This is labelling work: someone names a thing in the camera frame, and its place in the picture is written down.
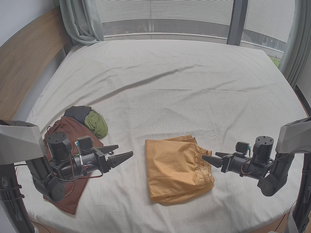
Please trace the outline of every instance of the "folded clothing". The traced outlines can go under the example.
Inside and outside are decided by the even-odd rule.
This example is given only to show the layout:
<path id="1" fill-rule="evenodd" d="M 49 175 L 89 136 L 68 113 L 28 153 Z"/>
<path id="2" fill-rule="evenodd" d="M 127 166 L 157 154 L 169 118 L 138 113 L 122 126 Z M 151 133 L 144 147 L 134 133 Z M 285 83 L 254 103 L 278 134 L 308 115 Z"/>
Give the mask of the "folded clothing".
<path id="1" fill-rule="evenodd" d="M 146 165 L 150 199 L 158 203 L 182 203 L 210 191 L 212 167 L 192 135 L 164 140 L 146 140 Z"/>
<path id="2" fill-rule="evenodd" d="M 93 146 L 94 147 L 102 147 L 103 144 L 97 139 L 92 132 L 86 128 L 84 125 L 80 124 L 77 120 L 71 118 L 62 116 L 60 120 L 56 121 L 54 125 L 49 129 L 47 133 L 45 133 L 44 137 L 46 138 L 49 134 L 53 132 L 65 132 L 68 136 L 68 139 L 71 143 L 72 147 L 72 154 L 78 154 L 78 150 L 75 148 L 75 142 L 77 141 L 77 138 L 88 135 L 93 139 Z M 45 144 L 45 150 L 46 150 L 46 157 L 49 160 L 51 160 L 51 154 L 49 151 L 49 148 L 46 144 L 46 141 L 44 140 Z M 74 189 L 70 195 L 63 198 L 59 202 L 53 202 L 49 200 L 47 197 L 43 196 L 44 199 L 48 200 L 52 204 L 56 205 L 61 210 L 68 212 L 72 215 L 76 213 L 76 208 L 78 206 L 78 201 L 81 197 L 81 194 L 86 186 L 86 183 L 88 181 L 88 177 L 90 177 L 91 173 L 88 173 L 87 177 L 83 177 L 81 179 L 78 179 L 74 181 Z M 65 194 L 67 194 L 72 188 L 72 182 L 67 182 L 65 186 Z"/>
<path id="3" fill-rule="evenodd" d="M 86 126 L 97 138 L 103 138 L 108 133 L 108 127 L 103 117 L 87 106 L 72 106 L 65 110 L 64 116 L 72 117 Z"/>

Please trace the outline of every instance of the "robotic arm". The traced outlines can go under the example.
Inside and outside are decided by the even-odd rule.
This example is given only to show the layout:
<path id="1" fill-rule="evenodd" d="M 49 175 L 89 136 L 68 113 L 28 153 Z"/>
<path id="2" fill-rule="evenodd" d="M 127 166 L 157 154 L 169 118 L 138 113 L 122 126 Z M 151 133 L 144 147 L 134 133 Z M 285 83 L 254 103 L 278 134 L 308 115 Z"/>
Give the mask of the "robotic arm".
<path id="1" fill-rule="evenodd" d="M 301 233 L 309 223 L 311 211 L 311 117 L 288 123 L 281 127 L 276 145 L 275 159 L 270 158 L 274 140 L 268 136 L 256 138 L 253 156 L 249 143 L 238 142 L 235 153 L 215 153 L 218 157 L 202 156 L 202 159 L 219 168 L 221 172 L 238 173 L 259 180 L 257 186 L 265 196 L 273 196 L 287 181 L 288 170 L 295 153 L 304 153 L 304 165 L 297 203 L 286 233 Z"/>
<path id="2" fill-rule="evenodd" d="M 75 143 L 79 154 L 72 155 L 71 144 L 64 132 L 49 134 L 45 139 L 52 156 L 45 156 L 44 143 L 39 127 L 22 121 L 0 120 L 0 201 L 16 232 L 34 233 L 37 228 L 31 223 L 20 193 L 14 163 L 26 161 L 36 189 L 52 201 L 65 196 L 65 183 L 86 176 L 94 170 L 109 172 L 133 156 L 127 152 L 105 157 L 118 145 L 93 147 L 92 138 L 84 136 Z"/>

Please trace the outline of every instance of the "folded tan pants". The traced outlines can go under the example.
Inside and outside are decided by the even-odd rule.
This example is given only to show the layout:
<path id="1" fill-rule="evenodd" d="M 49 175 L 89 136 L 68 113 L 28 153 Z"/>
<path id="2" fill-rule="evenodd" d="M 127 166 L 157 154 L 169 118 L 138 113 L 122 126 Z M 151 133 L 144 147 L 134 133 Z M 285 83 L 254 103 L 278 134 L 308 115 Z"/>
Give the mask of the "folded tan pants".
<path id="1" fill-rule="evenodd" d="M 192 135 L 146 140 L 146 164 L 150 199 L 158 203 L 182 203 L 211 190 L 212 167 Z"/>

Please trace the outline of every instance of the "folded green garment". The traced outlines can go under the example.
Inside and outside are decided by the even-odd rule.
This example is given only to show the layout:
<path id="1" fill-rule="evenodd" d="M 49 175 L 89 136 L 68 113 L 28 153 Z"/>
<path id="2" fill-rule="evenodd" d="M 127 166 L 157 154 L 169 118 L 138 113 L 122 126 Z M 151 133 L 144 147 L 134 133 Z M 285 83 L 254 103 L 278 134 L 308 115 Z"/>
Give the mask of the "folded green garment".
<path id="1" fill-rule="evenodd" d="M 97 138 L 103 138 L 108 133 L 108 127 L 103 117 L 91 110 L 85 117 L 84 125 L 93 132 Z"/>

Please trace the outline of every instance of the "wrinkle in bed sheet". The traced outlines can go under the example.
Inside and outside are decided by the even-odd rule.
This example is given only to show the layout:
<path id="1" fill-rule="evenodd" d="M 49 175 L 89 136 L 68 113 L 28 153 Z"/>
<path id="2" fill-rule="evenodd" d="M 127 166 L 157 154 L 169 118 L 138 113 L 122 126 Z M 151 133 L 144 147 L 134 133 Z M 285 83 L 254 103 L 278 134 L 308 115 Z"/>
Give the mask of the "wrinkle in bed sheet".
<path id="1" fill-rule="evenodd" d="M 238 141 L 253 145 L 258 135 L 276 140 L 282 125 L 306 117 L 263 51 L 182 40 L 76 47 L 28 121 L 44 134 L 72 105 L 104 115 L 109 133 L 103 144 L 118 144 L 116 153 L 132 150 L 134 156 L 100 180 L 89 180 L 74 216 L 37 196 L 29 171 L 19 167 L 25 206 L 37 222 L 77 233 L 250 232 L 279 218 L 297 197 L 300 155 L 286 186 L 273 197 L 263 196 L 256 180 L 214 167 L 214 188 L 184 204 L 163 206 L 148 195 L 145 139 L 192 134 L 205 149 L 233 153 Z"/>

